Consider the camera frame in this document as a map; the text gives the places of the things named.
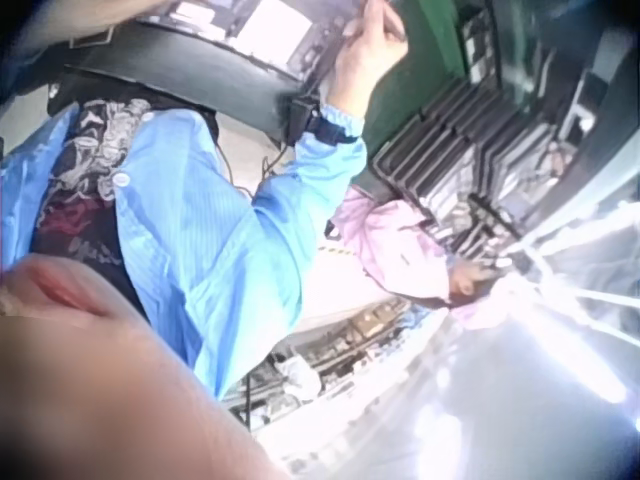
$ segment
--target black cable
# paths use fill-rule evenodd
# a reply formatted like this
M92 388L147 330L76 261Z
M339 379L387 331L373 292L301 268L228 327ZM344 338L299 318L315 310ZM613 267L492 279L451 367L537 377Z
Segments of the black cable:
M287 149L288 147L285 146L280 151L278 156L271 163L268 163L269 159L267 157L264 157L262 159L262 179L263 180L271 174L271 171L273 170L273 168L278 164L280 160L282 160L282 157L284 157L284 154L287 152Z
M236 187L236 190L240 190L241 192L245 193L251 200L253 200L253 193L251 193L251 191L247 187L240 187L238 185L234 185L234 187Z
M251 372L247 373L246 378L246 401L245 401L245 425L247 426L247 430L251 433Z
M218 142L216 142L216 149L218 150L218 153L220 153L220 156L222 157L222 161L227 166L227 171L229 172L229 183L231 185L234 185L234 182L233 182L233 171L231 170L231 164L229 163L229 160L227 159L227 156L222 151L222 148L220 148L220 144Z
M231 169L231 163L229 162L229 159L227 158L227 156L222 151L222 148L220 147L220 144L218 142L216 142L216 149L218 150L218 153L220 154L220 157L222 158L222 161L227 166L227 171L229 172L229 183L231 185L233 185L234 187L236 187L237 190L240 190L241 192L244 192L245 194L247 194L247 196L250 199L253 200L253 193L251 193L251 191L247 187L241 187L241 186L238 186L238 185L236 185L234 183L234 181L233 181L233 170Z

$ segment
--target desk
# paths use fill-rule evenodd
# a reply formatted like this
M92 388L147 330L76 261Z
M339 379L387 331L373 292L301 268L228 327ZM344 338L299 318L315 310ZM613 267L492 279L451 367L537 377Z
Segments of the desk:
M137 22L120 25L111 44L49 48L23 90L55 82L63 71L91 72L142 84L194 105L216 110L281 140L287 99L302 84L200 38Z

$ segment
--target finger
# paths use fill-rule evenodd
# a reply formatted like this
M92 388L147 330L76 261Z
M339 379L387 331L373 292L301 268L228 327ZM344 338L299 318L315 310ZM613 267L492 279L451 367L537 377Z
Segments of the finger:
M364 8L364 34L368 37L384 36L384 2L369 0Z
M395 63L398 63L409 53L409 43L406 39L405 41L399 41L395 35L387 34L387 42L387 49L393 52Z
M345 37L355 37L356 35L359 35L361 32L362 32L362 19L356 18L351 20L349 23L347 23L347 25L344 27L344 31L342 32L342 35Z
M386 2L384 3L384 15L386 17L386 24L393 27L393 30L389 29L391 30L391 33L399 33L402 38L404 38L406 36L404 22L400 18L400 15L398 15L398 12L396 12L395 9Z

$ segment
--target blue sleeve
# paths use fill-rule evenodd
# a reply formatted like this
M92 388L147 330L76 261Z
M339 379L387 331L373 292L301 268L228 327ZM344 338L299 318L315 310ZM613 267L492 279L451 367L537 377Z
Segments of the blue sleeve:
M344 127L347 136L358 140L330 146L305 133L295 147L295 160L281 175L263 182L253 201L266 237L272 247L277 247L271 251L283 256L274 271L276 281L282 278L285 284L280 297L289 299L284 306L292 324L297 321L302 282L315 258L318 239L342 203L351 179L367 161L361 138L364 121L330 106L324 106L322 114L331 123ZM297 276L295 284L292 275Z

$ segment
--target green wall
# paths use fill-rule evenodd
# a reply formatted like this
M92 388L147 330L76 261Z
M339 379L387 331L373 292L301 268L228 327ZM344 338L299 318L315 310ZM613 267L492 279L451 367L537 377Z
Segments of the green wall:
M409 54L372 99L364 132L370 157L434 97L449 72L463 74L451 0L403 0L396 8L407 29Z

